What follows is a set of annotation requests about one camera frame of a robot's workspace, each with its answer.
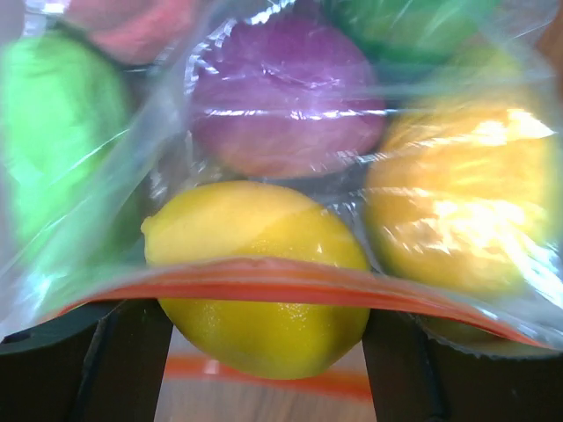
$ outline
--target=wooden surface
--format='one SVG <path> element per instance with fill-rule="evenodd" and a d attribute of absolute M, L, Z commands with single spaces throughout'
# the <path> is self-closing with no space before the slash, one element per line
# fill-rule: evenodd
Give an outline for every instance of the wooden surface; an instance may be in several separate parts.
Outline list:
<path fill-rule="evenodd" d="M 563 11 L 537 47 L 563 88 Z M 242 382 L 177 381 L 163 384 L 155 422 L 375 422 L 369 402 L 322 397 Z"/>

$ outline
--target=plastic wrap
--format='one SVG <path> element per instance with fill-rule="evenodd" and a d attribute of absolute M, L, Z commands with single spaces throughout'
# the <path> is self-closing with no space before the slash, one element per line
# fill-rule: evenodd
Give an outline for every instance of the plastic wrap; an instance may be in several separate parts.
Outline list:
<path fill-rule="evenodd" d="M 397 309 L 563 349 L 559 101 L 519 40 L 553 3 L 377 3 L 369 48 L 352 0 L 210 3 L 141 76 L 69 27 L 73 3 L 36 4 L 2 50 L 0 336 L 157 297 Z"/>
<path fill-rule="evenodd" d="M 147 64 L 195 26 L 199 0 L 25 0 L 29 13 L 56 18 L 126 64 Z"/>

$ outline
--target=plastic bag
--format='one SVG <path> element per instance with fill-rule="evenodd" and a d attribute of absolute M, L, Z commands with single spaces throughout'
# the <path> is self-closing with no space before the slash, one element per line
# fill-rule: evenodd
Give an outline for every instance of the plastic bag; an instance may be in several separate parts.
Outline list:
<path fill-rule="evenodd" d="M 495 18 L 507 34 L 533 44 L 538 41 L 546 27 L 555 18 L 559 2 L 546 1 L 532 4 L 522 0 L 506 0 L 502 2 Z"/>
<path fill-rule="evenodd" d="M 111 89 L 88 99 L 91 108 L 60 106 L 72 111 L 57 114 L 65 127 L 92 115 L 96 124 L 82 137 L 48 131 L 45 151 L 33 146 L 54 124 L 45 107 L 32 116 L 23 106 L 34 102 L 17 91 L 4 97 L 13 222 L 3 246 L 13 247 L 0 334 L 87 300 L 198 297 L 397 309 L 563 348 L 552 72 L 508 39 L 495 8 L 469 3 L 390 6 L 396 25 L 376 34 L 382 47 L 362 49 L 331 2 L 209 4 L 149 69 L 141 102 L 116 106 L 120 90 Z M 527 28 L 550 16 L 545 5 Z M 462 39 L 431 31 L 450 14 L 443 24 L 463 25 Z M 397 39 L 402 19 L 428 38 Z M 3 49 L 3 92 L 29 86 L 6 82 L 26 75 L 13 71 L 14 57 L 50 58 L 48 48 L 102 61 L 100 72 L 113 74 L 96 78 L 91 66 L 70 66 L 76 58 L 59 60 L 57 89 L 94 77 L 84 100 L 92 86 L 101 95 L 120 84 L 99 51 L 82 49 L 81 34 L 72 38 L 57 20 L 43 30 Z M 57 37 L 80 47 L 58 51 L 49 46 Z M 64 98 L 38 89 L 33 101 L 38 92 Z M 23 136 L 26 149 L 13 141 L 16 118 L 6 119 L 19 118 L 14 106 L 29 113 L 20 119 L 28 127 L 17 125 L 34 131 Z M 110 124 L 119 115 L 104 114 L 111 106 L 129 118 Z M 73 142 L 90 150 L 72 156 Z M 40 152 L 37 168 L 20 167 L 29 151 Z M 530 164 L 517 167 L 522 159 Z M 57 200 L 51 186 L 61 189 Z M 185 200 L 171 200 L 180 192 Z M 163 206 L 143 225 L 147 260 L 159 266 L 147 270 L 140 217 Z"/>
<path fill-rule="evenodd" d="M 27 10 L 61 18 L 114 59 L 147 64 L 190 33 L 199 0 L 26 0 Z"/>
<path fill-rule="evenodd" d="M 210 359 L 175 331 L 155 422 L 184 420 L 375 420 L 361 346 L 326 373 L 310 379 L 272 381 L 243 375 Z"/>

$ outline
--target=lemon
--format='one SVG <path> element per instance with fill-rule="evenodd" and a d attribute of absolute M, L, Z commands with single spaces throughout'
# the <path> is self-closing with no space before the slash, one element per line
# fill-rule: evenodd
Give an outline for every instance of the lemon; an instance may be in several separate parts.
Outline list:
<path fill-rule="evenodd" d="M 269 256 L 369 270 L 343 222 L 291 189 L 248 181 L 181 193 L 142 226 L 152 266 Z M 297 379 L 326 370 L 361 338 L 369 310 L 338 306 L 161 299 L 195 346 L 242 372 Z"/>
<path fill-rule="evenodd" d="M 387 272 L 481 297 L 559 283 L 559 140 L 528 95 L 430 98 L 394 124 L 366 182 Z"/>

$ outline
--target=orange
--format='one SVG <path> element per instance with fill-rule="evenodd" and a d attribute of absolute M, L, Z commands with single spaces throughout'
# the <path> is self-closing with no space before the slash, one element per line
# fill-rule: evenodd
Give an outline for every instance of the orange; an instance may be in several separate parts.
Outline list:
<path fill-rule="evenodd" d="M 223 182 L 181 193 L 142 227 L 152 266 L 270 256 L 369 270 L 346 225 L 285 187 Z M 369 310 L 337 306 L 161 299 L 203 352 L 250 375 L 317 375 L 361 338 Z"/>
<path fill-rule="evenodd" d="M 559 283 L 559 140 L 528 95 L 429 98 L 396 121 L 366 182 L 388 273 L 485 297 Z"/>

